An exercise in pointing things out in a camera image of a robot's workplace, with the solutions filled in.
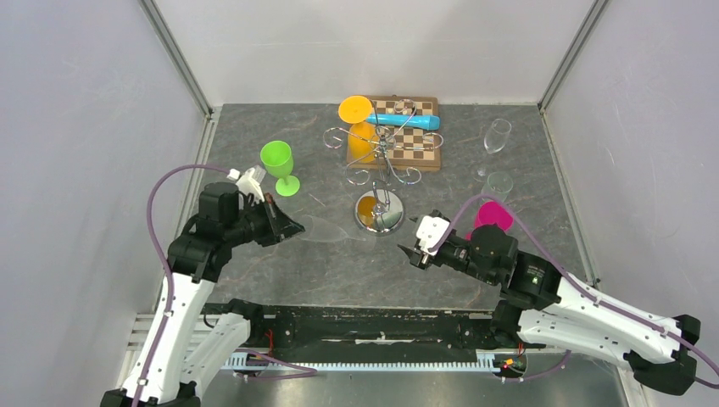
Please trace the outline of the clear wine glass back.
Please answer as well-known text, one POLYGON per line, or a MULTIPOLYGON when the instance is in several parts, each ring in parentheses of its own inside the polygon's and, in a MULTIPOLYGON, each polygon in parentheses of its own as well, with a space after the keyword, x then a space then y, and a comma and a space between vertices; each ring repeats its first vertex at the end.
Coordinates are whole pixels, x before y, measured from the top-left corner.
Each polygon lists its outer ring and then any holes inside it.
POLYGON ((304 227, 299 239, 313 243, 340 243, 354 241, 373 245, 376 238, 359 229, 344 229, 336 223, 313 215, 300 215, 298 223, 304 227))

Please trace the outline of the clear wine glass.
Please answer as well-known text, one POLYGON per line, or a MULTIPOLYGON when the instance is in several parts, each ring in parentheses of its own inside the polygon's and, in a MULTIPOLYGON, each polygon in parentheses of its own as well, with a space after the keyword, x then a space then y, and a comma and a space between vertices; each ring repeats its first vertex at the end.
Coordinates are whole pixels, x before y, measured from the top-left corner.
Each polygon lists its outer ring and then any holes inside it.
POLYGON ((487 175, 498 154, 508 142, 512 124, 503 118, 492 121, 482 139, 476 163, 471 167, 471 175, 475 181, 482 181, 487 175))
POLYGON ((298 223, 304 227, 299 239, 313 243, 340 243, 354 241, 373 245, 376 238, 359 229, 344 229, 336 223, 313 215, 300 215, 298 223))
POLYGON ((513 179, 508 172, 496 171, 487 176, 481 194, 494 197, 503 203, 508 198, 513 186, 513 179))

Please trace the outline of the chrome wine glass rack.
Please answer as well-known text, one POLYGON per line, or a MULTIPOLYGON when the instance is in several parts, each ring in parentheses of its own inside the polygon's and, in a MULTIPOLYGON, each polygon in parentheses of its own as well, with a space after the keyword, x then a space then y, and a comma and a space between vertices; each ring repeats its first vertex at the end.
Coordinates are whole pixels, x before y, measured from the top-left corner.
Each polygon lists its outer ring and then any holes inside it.
POLYGON ((387 157, 388 128, 382 125, 374 125, 376 140, 371 140, 371 143, 376 147, 372 151, 373 160, 368 164, 358 164, 359 159, 349 161, 351 156, 348 153, 347 138, 350 135, 350 125, 344 124, 345 128, 332 127, 326 130, 322 138, 328 148, 346 148, 347 163, 344 171, 347 181, 355 186, 370 188, 355 202, 354 220, 360 229, 372 234, 386 235, 396 231, 404 221, 406 208, 402 199, 392 189, 392 183, 396 181, 404 186, 415 185, 427 171, 419 171, 413 167, 406 170, 394 168, 387 157))

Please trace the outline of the pink plastic wine glass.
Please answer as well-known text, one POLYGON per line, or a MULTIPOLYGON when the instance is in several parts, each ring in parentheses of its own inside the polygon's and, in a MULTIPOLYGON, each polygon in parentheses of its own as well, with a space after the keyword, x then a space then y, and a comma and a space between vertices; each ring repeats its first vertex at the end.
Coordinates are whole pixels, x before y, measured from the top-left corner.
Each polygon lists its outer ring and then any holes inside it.
POLYGON ((503 204, 487 201, 477 211, 473 228, 465 234, 465 238, 469 240, 476 228, 485 225, 495 225, 502 231, 508 231, 513 226, 514 221, 514 217, 504 208, 503 204))

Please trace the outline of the green plastic wine glass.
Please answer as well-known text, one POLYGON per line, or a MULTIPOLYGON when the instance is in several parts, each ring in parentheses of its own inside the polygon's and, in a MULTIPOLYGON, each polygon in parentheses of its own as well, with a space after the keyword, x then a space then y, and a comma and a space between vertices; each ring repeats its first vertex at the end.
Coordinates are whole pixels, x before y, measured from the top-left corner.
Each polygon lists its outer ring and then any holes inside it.
POLYGON ((260 150, 260 160, 265 170, 276 178, 275 189, 279 195, 291 197, 299 191, 300 181, 292 174, 294 161, 289 144, 279 140, 266 143, 260 150))

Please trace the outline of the clear wine glass front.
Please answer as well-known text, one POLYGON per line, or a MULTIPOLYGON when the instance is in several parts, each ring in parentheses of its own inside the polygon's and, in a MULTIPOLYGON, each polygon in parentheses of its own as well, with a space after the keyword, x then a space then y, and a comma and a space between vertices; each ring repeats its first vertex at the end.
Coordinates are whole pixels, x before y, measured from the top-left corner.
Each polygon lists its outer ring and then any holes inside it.
POLYGON ((494 197, 503 203, 508 198, 513 186, 513 179, 508 172, 496 171, 487 176, 481 194, 494 197))

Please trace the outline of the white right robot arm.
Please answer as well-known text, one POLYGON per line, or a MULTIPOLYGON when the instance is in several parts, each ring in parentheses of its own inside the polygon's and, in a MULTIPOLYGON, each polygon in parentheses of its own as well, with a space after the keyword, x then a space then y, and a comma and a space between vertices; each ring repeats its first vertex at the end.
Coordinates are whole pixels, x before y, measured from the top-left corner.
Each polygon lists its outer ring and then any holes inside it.
POLYGON ((521 251, 517 240, 498 226, 479 226, 464 238, 437 210, 412 222, 416 242, 403 251, 413 266, 446 265, 499 288, 489 324, 497 344, 586 354, 675 396, 698 381, 697 361, 689 354, 700 335, 700 322, 693 316, 653 315, 605 296, 574 275, 563 275, 548 260, 521 251))

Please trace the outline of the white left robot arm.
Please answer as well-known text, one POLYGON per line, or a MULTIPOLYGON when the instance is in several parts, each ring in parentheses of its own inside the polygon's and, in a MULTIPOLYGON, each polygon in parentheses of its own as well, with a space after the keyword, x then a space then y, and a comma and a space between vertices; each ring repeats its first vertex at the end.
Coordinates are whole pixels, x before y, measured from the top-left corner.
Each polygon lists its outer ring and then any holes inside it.
POLYGON ((230 301, 209 335, 189 344, 209 295, 232 250, 247 243, 274 246, 304 232, 260 188, 243 191, 231 182, 208 184, 198 212, 169 246, 165 283, 147 340, 120 388, 106 392, 102 406, 199 406, 231 353, 255 346, 266 334, 261 305, 230 301))

